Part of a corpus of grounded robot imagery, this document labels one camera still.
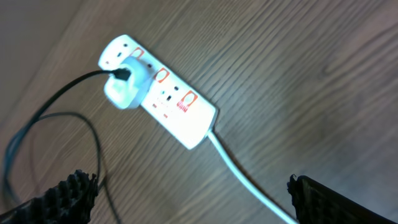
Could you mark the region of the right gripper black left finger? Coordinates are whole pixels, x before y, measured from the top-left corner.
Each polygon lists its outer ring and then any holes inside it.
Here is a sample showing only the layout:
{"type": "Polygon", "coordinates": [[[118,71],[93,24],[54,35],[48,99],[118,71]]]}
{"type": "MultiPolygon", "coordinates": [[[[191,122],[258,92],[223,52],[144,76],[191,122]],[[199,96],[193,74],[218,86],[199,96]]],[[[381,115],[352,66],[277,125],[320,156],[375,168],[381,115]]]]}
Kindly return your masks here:
{"type": "Polygon", "coordinates": [[[76,170],[67,180],[1,215],[1,224],[87,224],[98,196],[98,178],[76,170]]]}

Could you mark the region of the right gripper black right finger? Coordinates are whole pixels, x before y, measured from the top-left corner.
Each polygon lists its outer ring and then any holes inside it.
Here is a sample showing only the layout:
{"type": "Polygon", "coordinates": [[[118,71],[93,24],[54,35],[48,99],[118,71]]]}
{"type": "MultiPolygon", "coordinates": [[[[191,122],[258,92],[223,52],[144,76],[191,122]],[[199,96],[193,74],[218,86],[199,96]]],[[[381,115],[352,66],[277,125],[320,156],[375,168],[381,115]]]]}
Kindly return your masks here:
{"type": "Polygon", "coordinates": [[[395,224],[306,175],[287,182],[300,224],[395,224]]]}

